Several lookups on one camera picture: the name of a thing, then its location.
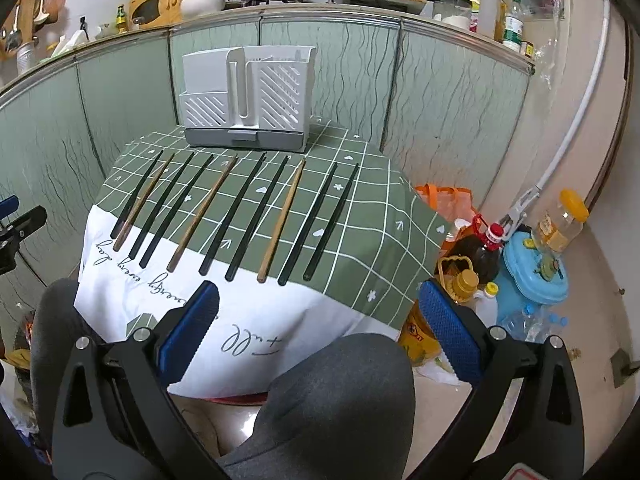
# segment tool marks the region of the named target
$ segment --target chopstick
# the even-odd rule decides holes
[[[331,237],[331,234],[334,232],[335,225],[338,223],[338,218],[340,218],[340,214],[344,209],[344,203],[347,202],[347,198],[349,196],[351,186],[353,185],[353,179],[355,178],[359,167],[360,167],[360,164],[356,164],[353,168],[353,171],[351,171],[351,176],[349,177],[347,186],[342,191],[342,194],[338,199],[338,203],[335,206],[334,212],[331,214],[331,218],[329,218],[329,222],[326,225],[326,228],[324,229],[324,233],[322,233],[322,238],[320,238],[320,241],[316,246],[316,250],[314,251],[313,255],[311,256],[311,259],[309,260],[308,266],[306,266],[306,270],[302,275],[302,279],[305,280],[306,282],[311,280],[314,273],[316,272],[316,268],[318,268],[318,263],[320,262],[320,258],[322,258],[322,255],[324,254],[324,248],[326,247],[327,242]]]
[[[160,227],[156,231],[156,234],[154,235],[153,239],[151,240],[151,243],[149,244],[149,247],[146,248],[145,254],[143,254],[142,258],[140,258],[139,265],[140,265],[140,267],[142,269],[146,268],[146,264],[149,263],[149,260],[151,259],[151,256],[153,255],[154,251],[156,250],[156,247],[158,246],[158,244],[160,243],[160,239],[162,238],[162,236],[164,235],[166,230],[169,228],[169,225],[171,224],[171,222],[174,219],[175,215],[178,213],[178,210],[180,209],[180,206],[184,203],[184,200],[187,198],[187,195],[191,191],[191,188],[195,185],[195,183],[198,181],[198,179],[200,178],[200,176],[202,175],[204,170],[207,169],[207,166],[211,163],[211,161],[213,160],[213,158],[215,156],[216,156],[215,154],[209,155],[209,158],[207,158],[207,160],[204,162],[204,164],[200,167],[200,169],[193,176],[193,178],[184,187],[184,189],[182,190],[182,192],[180,193],[178,198],[175,200],[174,205],[172,206],[172,208],[169,209],[169,212],[164,217],[164,220],[162,220],[162,223],[160,224]]]
[[[225,236],[226,230],[229,229],[229,226],[231,225],[231,221],[233,220],[236,214],[236,211],[238,211],[238,207],[242,202],[242,198],[244,197],[246,190],[249,189],[251,182],[254,180],[255,176],[258,173],[258,170],[260,170],[260,166],[262,165],[266,157],[267,157],[266,152],[264,152],[260,156],[260,158],[258,159],[258,162],[255,163],[254,168],[251,170],[251,173],[244,181],[244,184],[242,184],[242,187],[238,192],[238,194],[236,195],[235,200],[231,204],[229,211],[226,212],[225,218],[223,219],[222,224],[220,224],[220,227],[216,232],[216,236],[213,238],[213,241],[211,242],[211,245],[207,250],[207,254],[205,254],[204,256],[200,269],[198,270],[201,276],[206,276],[207,273],[209,272],[211,263],[213,262],[213,259],[216,257],[216,253],[218,252],[218,249],[220,248],[220,244],[222,243],[222,238]]]
[[[149,183],[148,186],[146,186],[145,192],[138,199],[138,201],[136,202],[136,205],[133,206],[131,213],[129,213],[129,216],[127,217],[127,221],[124,222],[124,225],[122,226],[122,230],[118,234],[118,238],[116,238],[116,241],[113,243],[114,251],[119,251],[120,248],[122,247],[122,244],[127,239],[127,236],[129,236],[129,232],[131,231],[131,228],[133,227],[134,222],[138,218],[138,215],[140,214],[140,210],[142,209],[142,206],[145,205],[146,199],[149,198],[149,195],[156,187],[158,180],[160,180],[160,177],[164,173],[164,170],[166,170],[167,166],[169,165],[169,162],[174,160],[174,156],[175,156],[175,153],[172,153],[171,156],[162,164],[162,166],[160,166],[160,169],[158,170],[158,173],[156,174],[154,179]]]
[[[273,228],[273,233],[271,234],[271,240],[269,241],[269,246],[267,247],[267,250],[264,253],[264,258],[262,259],[262,263],[260,264],[260,270],[258,270],[257,280],[259,283],[264,283],[265,281],[267,281],[267,273],[269,272],[269,267],[271,267],[271,261],[273,260],[273,256],[276,253],[278,241],[280,240],[280,235],[282,234],[282,230],[284,229],[284,224],[287,221],[287,216],[289,215],[289,209],[291,208],[293,197],[295,196],[296,190],[298,189],[298,183],[300,182],[300,177],[302,176],[302,172],[305,168],[305,163],[306,163],[306,158],[303,158],[300,164],[298,165],[296,174],[293,177],[293,183],[291,184],[289,193],[287,194],[287,197],[284,201],[284,205],[282,206],[282,211],[280,212],[280,216],[278,217],[278,221],[276,222],[276,227]]]
[[[169,196],[169,193],[171,193],[171,190],[174,188],[175,183],[178,182],[178,179],[180,178],[182,172],[189,165],[189,163],[191,162],[191,159],[194,156],[195,156],[195,152],[191,152],[191,155],[189,155],[187,160],[184,161],[184,163],[181,165],[180,169],[175,172],[175,175],[172,178],[171,182],[169,182],[169,185],[162,192],[162,195],[158,199],[158,202],[156,202],[156,205],[151,210],[151,213],[149,213],[149,216],[146,218],[146,222],[143,225],[142,230],[140,231],[140,234],[138,235],[138,238],[136,238],[136,241],[133,242],[133,247],[129,251],[129,258],[131,258],[132,260],[135,260],[136,256],[138,256],[138,251],[140,250],[140,247],[142,247],[142,244],[145,241],[145,237],[148,234],[149,229],[151,229],[151,226],[153,225],[154,221],[156,220],[156,217],[160,213],[160,210],[162,209],[162,206],[164,205],[164,201],[167,199],[167,197]]]
[[[211,202],[213,201],[213,198],[215,197],[216,193],[220,189],[220,186],[222,186],[222,184],[226,180],[227,175],[231,173],[231,170],[236,165],[236,160],[238,160],[238,154],[234,155],[234,158],[232,158],[231,161],[226,165],[225,171],[222,172],[222,175],[220,175],[220,177],[216,180],[215,184],[211,186],[211,189],[209,189],[209,192],[207,193],[207,196],[205,197],[202,204],[200,205],[200,208],[198,209],[196,216],[194,217],[193,221],[191,221],[191,223],[189,224],[189,227],[187,227],[187,231],[182,236],[180,243],[178,243],[178,247],[175,250],[174,255],[171,257],[171,259],[169,260],[169,264],[166,266],[166,270],[168,272],[174,272],[175,267],[178,266],[178,262],[180,261],[180,258],[182,257],[184,250],[187,248],[187,245],[189,245],[189,242],[191,241],[191,237],[193,237],[194,232],[196,232],[196,229],[200,224],[200,221],[204,218],[204,215],[207,212],[207,209],[209,209],[209,206],[211,205]]]
[[[231,259],[229,268],[226,270],[225,279],[228,282],[232,282],[233,278],[236,275],[236,272],[238,272],[238,267],[240,267],[240,263],[242,262],[242,258],[244,257],[244,253],[246,252],[246,248],[249,246],[249,242],[251,241],[251,237],[258,226],[258,222],[260,221],[260,217],[264,212],[264,208],[266,207],[267,202],[271,197],[271,193],[273,193],[273,190],[275,189],[276,184],[278,183],[278,179],[280,178],[280,175],[282,174],[282,171],[284,170],[284,167],[287,165],[288,161],[289,161],[288,156],[285,156],[285,158],[282,159],[282,162],[280,163],[280,167],[278,168],[278,171],[276,171],[275,176],[273,177],[273,179],[271,179],[271,183],[267,188],[267,192],[262,197],[262,200],[260,200],[258,207],[255,209],[254,215],[251,217],[251,220],[249,221],[249,225],[244,231],[242,240],[240,240],[240,244],[236,249],[236,253],[234,254],[234,257]]]
[[[324,179],[324,182],[322,183],[322,187],[320,189],[320,193],[318,193],[318,196],[316,197],[316,201],[311,206],[309,215],[306,217],[305,223],[302,225],[302,230],[298,234],[298,238],[296,238],[296,241],[293,244],[293,248],[289,253],[289,257],[287,258],[287,261],[284,264],[284,267],[282,267],[282,272],[280,272],[280,276],[278,277],[278,285],[287,284],[287,280],[289,279],[293,271],[293,267],[296,266],[296,262],[300,257],[300,253],[302,252],[302,246],[305,243],[306,237],[308,236],[309,231],[311,231],[311,226],[313,225],[314,220],[316,219],[316,216],[318,216],[320,207],[322,206],[322,201],[324,200],[324,196],[326,195],[326,192],[329,189],[329,184],[331,184],[331,179],[334,177],[335,169],[337,167],[338,167],[338,163],[334,162],[334,164],[331,167],[331,170],[329,171],[326,178]]]
[[[118,219],[116,220],[116,225],[113,226],[113,230],[111,231],[111,240],[115,240],[118,237],[118,234],[120,233],[120,229],[124,225],[124,222],[126,222],[127,217],[129,216],[129,213],[133,208],[133,205],[136,203],[136,198],[138,197],[138,193],[142,189],[142,186],[145,183],[145,181],[149,178],[149,175],[151,174],[151,171],[153,170],[156,163],[158,162],[158,159],[161,157],[162,152],[164,152],[164,150],[160,150],[160,153],[156,155],[156,158],[151,162],[149,167],[146,168],[145,174],[140,179],[140,182],[138,182],[136,189],[134,189],[133,193],[131,193],[131,195],[129,196],[129,199],[127,200],[127,203],[124,205],[124,208],[122,208],[122,211],[120,212],[120,216],[118,216]]]

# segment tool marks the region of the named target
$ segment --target green tablecloth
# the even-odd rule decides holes
[[[241,263],[242,269],[258,271],[293,174],[304,156],[305,171],[270,269],[270,276],[276,278],[325,175],[332,164],[337,162],[338,168],[329,192],[305,241],[290,281],[322,292],[341,304],[398,330],[416,298],[419,284],[431,275],[449,225],[420,200],[402,173],[392,167],[388,158],[358,135],[333,121],[312,118],[307,146],[304,155],[267,153],[265,163],[242,199],[226,232],[225,241],[218,250],[216,259],[225,263],[231,261],[244,229],[278,165],[284,156],[289,155],[290,160],[278,180]],[[136,220],[136,226],[142,227],[175,171],[194,151],[185,141],[181,128],[169,133],[149,133],[128,144],[100,190],[96,202],[98,207],[119,215],[151,160],[162,149],[164,154],[161,160],[166,160],[171,152],[175,152],[175,157]],[[204,255],[214,232],[260,153],[223,148],[196,148],[195,151],[196,155],[172,190],[171,200],[165,203],[151,232],[161,224],[184,185],[191,180],[209,154],[213,153],[216,158],[199,178],[165,233],[168,240],[178,243],[207,191],[237,153],[238,164],[218,191],[189,244],[190,250]],[[361,167],[338,225],[330,237],[315,275],[311,281],[304,282],[302,273],[357,162]],[[144,249],[143,247],[138,258],[142,257]]]

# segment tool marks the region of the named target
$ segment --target yellow lid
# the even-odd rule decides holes
[[[573,189],[563,189],[560,192],[560,203],[578,222],[584,223],[589,218],[587,206]]]
[[[478,275],[472,270],[465,269],[455,277],[452,287],[456,295],[465,301],[471,298],[474,292],[478,290],[479,283]]]
[[[489,296],[497,296],[498,294],[498,286],[494,282],[489,282],[486,284],[484,291]]]

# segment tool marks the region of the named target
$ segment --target dish drying rack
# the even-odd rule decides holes
[[[303,152],[316,47],[218,48],[182,56],[180,94],[191,146]]]

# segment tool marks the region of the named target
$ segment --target gray drip tray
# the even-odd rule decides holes
[[[280,130],[187,128],[184,137],[194,148],[238,148],[303,153],[306,135]]]

